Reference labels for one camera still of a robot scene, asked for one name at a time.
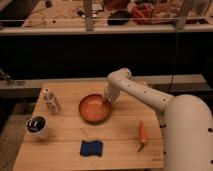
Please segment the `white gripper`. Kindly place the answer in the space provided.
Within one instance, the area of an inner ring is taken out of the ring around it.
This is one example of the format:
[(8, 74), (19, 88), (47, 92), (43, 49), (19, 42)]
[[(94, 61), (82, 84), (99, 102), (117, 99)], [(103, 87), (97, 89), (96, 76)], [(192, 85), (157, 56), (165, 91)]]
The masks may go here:
[(108, 83), (104, 89), (104, 99), (113, 104), (119, 97), (120, 90), (111, 83)]

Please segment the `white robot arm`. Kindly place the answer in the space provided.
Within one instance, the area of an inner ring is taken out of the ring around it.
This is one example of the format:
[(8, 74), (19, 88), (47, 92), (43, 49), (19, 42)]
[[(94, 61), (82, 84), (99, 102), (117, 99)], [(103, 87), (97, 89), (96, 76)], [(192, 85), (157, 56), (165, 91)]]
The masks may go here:
[(213, 115), (199, 97), (173, 96), (131, 80), (128, 68), (107, 76), (105, 98), (114, 103), (121, 91), (164, 115), (163, 171), (213, 171)]

